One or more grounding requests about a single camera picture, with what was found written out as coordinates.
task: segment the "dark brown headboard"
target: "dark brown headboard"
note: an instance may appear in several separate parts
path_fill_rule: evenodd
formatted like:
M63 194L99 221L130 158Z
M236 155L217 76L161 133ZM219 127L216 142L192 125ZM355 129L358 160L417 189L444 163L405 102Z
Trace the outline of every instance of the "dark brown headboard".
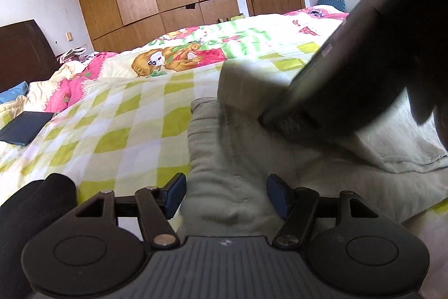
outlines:
M59 68L34 20L0 27L0 93L26 81L49 79Z

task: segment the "white object on bed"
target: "white object on bed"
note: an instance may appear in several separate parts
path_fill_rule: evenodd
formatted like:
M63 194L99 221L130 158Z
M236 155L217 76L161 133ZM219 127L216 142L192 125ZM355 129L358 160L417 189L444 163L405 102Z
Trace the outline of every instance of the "white object on bed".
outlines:
M353 190L398 222L448 195L443 169L391 173L335 145L301 146L262 128L215 98L192 103L189 187L182 204L185 235L266 235L281 225L266 196L266 178L335 197Z

